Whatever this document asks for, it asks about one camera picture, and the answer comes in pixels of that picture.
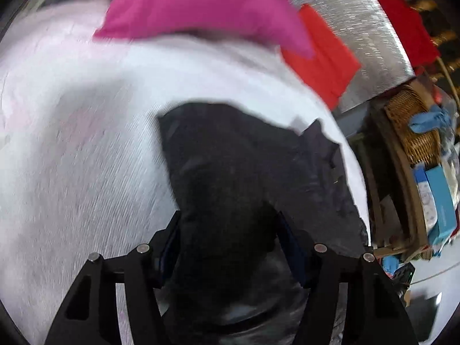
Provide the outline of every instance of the black device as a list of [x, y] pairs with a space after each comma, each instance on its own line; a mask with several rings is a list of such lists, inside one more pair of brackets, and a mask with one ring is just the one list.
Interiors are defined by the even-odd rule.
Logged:
[[[104, 259], [91, 253], [65, 296], [45, 345], [121, 345], [115, 284], [124, 283], [135, 345], [171, 344], [153, 288], [172, 276], [180, 252], [180, 212], [166, 229], [155, 233], [122, 257]], [[339, 283], [348, 283], [343, 345], [418, 344], [392, 281], [371, 253], [360, 258], [336, 254], [294, 227], [279, 213], [277, 237], [295, 279], [309, 288], [307, 305], [293, 344], [328, 345], [333, 330]], [[14, 323], [0, 327], [2, 344], [28, 345]]]

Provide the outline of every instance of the tissue box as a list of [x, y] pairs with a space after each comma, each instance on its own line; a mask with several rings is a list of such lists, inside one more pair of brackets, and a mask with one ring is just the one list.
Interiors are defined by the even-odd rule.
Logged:
[[436, 166], [426, 172], [430, 189], [432, 190], [438, 222], [428, 235], [430, 245], [443, 245], [457, 227], [454, 205], [450, 196], [449, 186], [441, 166]]

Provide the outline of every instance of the metal sheet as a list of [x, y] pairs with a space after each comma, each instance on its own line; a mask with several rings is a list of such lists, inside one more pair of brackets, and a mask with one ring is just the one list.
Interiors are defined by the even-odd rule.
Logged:
[[350, 48], [361, 69], [340, 99], [350, 110], [415, 76], [404, 48], [377, 0], [291, 0], [311, 5]]

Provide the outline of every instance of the white sheet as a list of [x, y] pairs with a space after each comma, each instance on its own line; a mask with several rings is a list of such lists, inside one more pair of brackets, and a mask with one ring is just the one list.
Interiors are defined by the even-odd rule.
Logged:
[[169, 222], [176, 205], [155, 116], [185, 101], [227, 102], [280, 127], [319, 118], [341, 144], [369, 231], [355, 156], [324, 103], [274, 52], [187, 35], [94, 43], [107, 6], [50, 7], [0, 43], [0, 299], [32, 345], [44, 342], [89, 252], [125, 254]]

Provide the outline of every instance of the wicker basket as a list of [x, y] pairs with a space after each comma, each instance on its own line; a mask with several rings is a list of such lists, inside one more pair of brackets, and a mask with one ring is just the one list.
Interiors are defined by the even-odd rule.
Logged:
[[396, 130], [410, 165], [425, 162], [427, 169], [437, 166], [441, 156], [439, 132], [433, 130], [416, 134], [408, 126], [412, 116], [428, 111], [412, 87], [403, 86], [402, 90], [387, 102], [384, 109]]

